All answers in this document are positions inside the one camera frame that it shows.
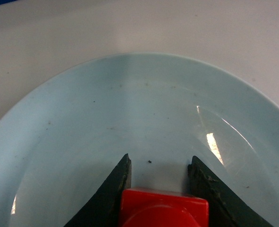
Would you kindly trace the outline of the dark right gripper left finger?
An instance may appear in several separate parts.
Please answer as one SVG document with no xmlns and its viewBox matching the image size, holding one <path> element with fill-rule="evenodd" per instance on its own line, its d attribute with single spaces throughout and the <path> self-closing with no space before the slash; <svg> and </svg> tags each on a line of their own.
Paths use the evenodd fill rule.
<svg viewBox="0 0 279 227">
<path fill-rule="evenodd" d="M 122 192 L 131 187 L 132 162 L 125 154 L 96 193 L 66 227 L 116 227 Z"/>
</svg>

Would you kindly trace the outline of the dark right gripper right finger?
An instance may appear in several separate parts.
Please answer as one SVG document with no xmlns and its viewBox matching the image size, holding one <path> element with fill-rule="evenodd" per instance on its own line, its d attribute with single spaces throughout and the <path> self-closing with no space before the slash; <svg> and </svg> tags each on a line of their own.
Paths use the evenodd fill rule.
<svg viewBox="0 0 279 227">
<path fill-rule="evenodd" d="M 211 227 L 271 227 L 197 156 L 187 167 L 190 193 L 208 201 Z"/>
</svg>

